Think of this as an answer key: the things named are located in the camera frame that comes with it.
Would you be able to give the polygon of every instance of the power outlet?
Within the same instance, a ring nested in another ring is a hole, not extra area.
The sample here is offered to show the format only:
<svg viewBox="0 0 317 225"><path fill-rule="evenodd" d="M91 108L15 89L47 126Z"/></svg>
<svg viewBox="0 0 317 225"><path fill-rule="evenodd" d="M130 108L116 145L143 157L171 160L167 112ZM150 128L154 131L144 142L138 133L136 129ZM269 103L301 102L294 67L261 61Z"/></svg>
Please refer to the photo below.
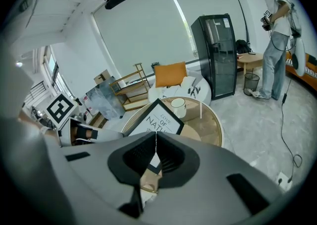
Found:
<svg viewBox="0 0 317 225"><path fill-rule="evenodd" d="M276 179L276 184L279 185L279 187L281 187L284 192L286 192L292 187L293 184L293 181L288 183L288 180L289 178L284 173L280 172Z"/></svg>

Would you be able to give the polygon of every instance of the window railing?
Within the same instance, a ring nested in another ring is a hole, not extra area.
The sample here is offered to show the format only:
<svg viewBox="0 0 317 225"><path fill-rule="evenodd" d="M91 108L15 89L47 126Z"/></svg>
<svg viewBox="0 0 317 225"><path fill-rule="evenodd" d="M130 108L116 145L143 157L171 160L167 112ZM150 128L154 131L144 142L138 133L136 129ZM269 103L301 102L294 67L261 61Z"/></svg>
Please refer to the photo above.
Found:
<svg viewBox="0 0 317 225"><path fill-rule="evenodd" d="M29 94L26 96L24 100L25 104L29 104L31 101L39 97L45 91L46 87L44 85L44 81L41 81L39 84L31 88Z"/></svg>

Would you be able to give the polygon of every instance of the orange cushion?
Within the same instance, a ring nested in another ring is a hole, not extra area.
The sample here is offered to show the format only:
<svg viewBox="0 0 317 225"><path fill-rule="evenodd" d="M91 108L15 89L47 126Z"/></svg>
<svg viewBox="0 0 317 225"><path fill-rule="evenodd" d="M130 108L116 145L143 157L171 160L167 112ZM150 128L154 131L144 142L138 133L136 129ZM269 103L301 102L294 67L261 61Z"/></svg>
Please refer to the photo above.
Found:
<svg viewBox="0 0 317 225"><path fill-rule="evenodd" d="M157 88L180 85L186 76L185 62L155 66Z"/></svg>

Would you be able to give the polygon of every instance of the round table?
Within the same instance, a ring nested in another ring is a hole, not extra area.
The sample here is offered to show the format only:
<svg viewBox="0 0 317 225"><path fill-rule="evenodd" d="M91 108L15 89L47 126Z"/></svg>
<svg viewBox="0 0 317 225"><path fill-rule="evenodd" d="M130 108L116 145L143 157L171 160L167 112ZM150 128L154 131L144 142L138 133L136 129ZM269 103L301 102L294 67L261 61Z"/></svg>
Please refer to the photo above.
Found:
<svg viewBox="0 0 317 225"><path fill-rule="evenodd" d="M186 103L186 115L180 118L185 124L180 135L221 147L223 145L223 129L215 112L208 105L187 97L169 97L163 98L161 101L173 111L171 102L176 98L183 98ZM150 105L144 106L129 119L123 128L123 134L133 126L134 122Z"/></svg>

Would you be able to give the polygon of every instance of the white sneaker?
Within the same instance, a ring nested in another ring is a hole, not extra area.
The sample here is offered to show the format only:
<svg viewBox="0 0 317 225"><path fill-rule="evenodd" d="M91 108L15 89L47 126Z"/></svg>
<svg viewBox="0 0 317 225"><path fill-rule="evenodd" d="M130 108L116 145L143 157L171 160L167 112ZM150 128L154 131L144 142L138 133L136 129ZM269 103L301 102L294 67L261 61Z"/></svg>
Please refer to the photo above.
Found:
<svg viewBox="0 0 317 225"><path fill-rule="evenodd" d="M263 95L260 94L259 91L252 91L251 89L248 89L248 91L253 95L255 98L261 98L261 99L269 99L264 97Z"/></svg>

